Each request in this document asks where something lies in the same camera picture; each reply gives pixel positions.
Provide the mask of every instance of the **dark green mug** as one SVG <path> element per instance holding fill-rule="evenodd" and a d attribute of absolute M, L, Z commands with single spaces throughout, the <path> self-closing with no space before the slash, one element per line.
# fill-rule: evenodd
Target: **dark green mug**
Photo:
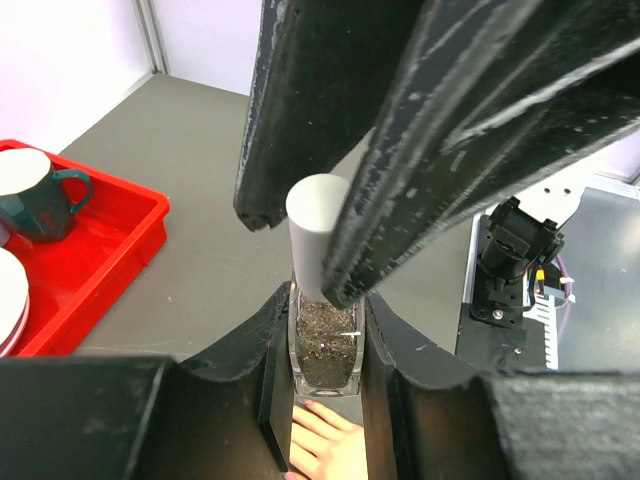
<path fill-rule="evenodd" d="M 87 186 L 87 195 L 75 205 L 60 185 L 68 178 L 79 179 Z M 0 152 L 0 220 L 29 240 L 62 240 L 75 224 L 75 213 L 92 195 L 87 173 L 77 169 L 55 171 L 40 150 Z"/>

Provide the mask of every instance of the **white plate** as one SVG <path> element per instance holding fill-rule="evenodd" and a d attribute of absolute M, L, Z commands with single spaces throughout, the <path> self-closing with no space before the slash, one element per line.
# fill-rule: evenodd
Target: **white plate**
<path fill-rule="evenodd" d="M 24 313 L 29 282 L 27 273 L 16 257 L 0 248 L 0 344 L 4 344 Z"/>
<path fill-rule="evenodd" d="M 31 306 L 31 302 L 29 301 L 29 297 L 27 296 L 27 303 L 24 306 L 24 312 L 22 312 L 22 317 L 20 317 L 20 321 L 13 329 L 13 332 L 3 344 L 0 345 L 0 357 L 6 357 L 11 353 L 13 347 L 16 346 L 22 332 L 24 331 L 24 327 L 27 324 L 27 318 L 29 318 L 29 307 Z"/>

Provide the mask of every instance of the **worn black paint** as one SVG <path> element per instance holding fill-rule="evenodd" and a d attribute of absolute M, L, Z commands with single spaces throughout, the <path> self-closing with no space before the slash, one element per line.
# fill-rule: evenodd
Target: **worn black paint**
<path fill-rule="evenodd" d="M 276 3 L 288 13 L 273 37 L 265 3 L 235 207 L 252 230 L 278 224 L 287 189 L 375 127 L 326 259 L 336 306 L 640 125 L 637 0 Z M 345 28 L 358 36 L 340 43 Z"/>
<path fill-rule="evenodd" d="M 280 479 L 288 284 L 183 364 L 3 359 L 0 477 Z M 479 373 L 367 301 L 369 478 L 636 478 L 640 377 Z"/>

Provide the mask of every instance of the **white cylinder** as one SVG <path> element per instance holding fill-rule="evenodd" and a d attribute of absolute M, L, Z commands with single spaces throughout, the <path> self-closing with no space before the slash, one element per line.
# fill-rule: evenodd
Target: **white cylinder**
<path fill-rule="evenodd" d="M 287 195 L 293 270 L 300 290 L 314 301 L 327 301 L 322 262 L 348 190 L 346 179 L 323 173 L 303 178 Z"/>

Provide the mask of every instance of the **white robot part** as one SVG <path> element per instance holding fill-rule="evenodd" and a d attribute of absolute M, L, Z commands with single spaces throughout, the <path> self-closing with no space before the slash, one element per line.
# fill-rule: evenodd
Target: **white robot part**
<path fill-rule="evenodd" d="M 518 208 L 541 223 L 552 220 L 559 228 L 578 209 L 593 173 L 593 160 L 580 160 L 515 195 L 520 200 Z"/>

